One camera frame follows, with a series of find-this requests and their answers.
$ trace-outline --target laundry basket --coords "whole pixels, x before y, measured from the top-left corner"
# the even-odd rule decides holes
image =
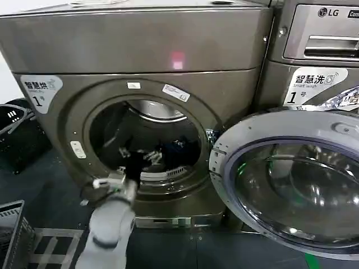
[[[24,202],[0,206],[0,267],[24,269],[35,239],[34,229],[23,216]]]
[[[0,130],[0,167],[15,174],[52,147],[25,99],[0,105]]]

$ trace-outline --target lg logo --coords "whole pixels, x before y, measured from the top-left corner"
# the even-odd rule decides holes
[[[328,16],[334,16],[337,17],[339,15],[339,10],[329,10],[326,7],[322,7],[318,11],[318,16],[323,18],[328,14]]]

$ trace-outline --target open washing machine door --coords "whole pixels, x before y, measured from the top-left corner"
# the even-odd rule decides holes
[[[263,235],[359,260],[359,117],[308,107],[253,115],[226,131],[210,154],[211,180],[228,208]]]

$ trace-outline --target front-loading washing machine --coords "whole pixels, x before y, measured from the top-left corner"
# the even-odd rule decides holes
[[[358,105],[359,25],[355,0],[288,0],[274,19],[254,108]]]
[[[359,4],[288,0],[277,12],[256,113],[216,141],[211,179],[270,239],[359,260]]]
[[[0,45],[85,198],[141,151],[137,226],[207,226],[225,210],[209,152],[247,114],[271,20],[245,1],[84,1],[1,16]]]

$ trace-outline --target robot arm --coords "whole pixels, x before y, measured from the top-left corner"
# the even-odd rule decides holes
[[[76,269],[124,269],[126,249],[132,233],[135,213],[132,204],[146,161],[143,154],[131,154],[126,175],[121,179],[94,180],[94,188],[108,187],[113,194],[91,216],[89,237]]]

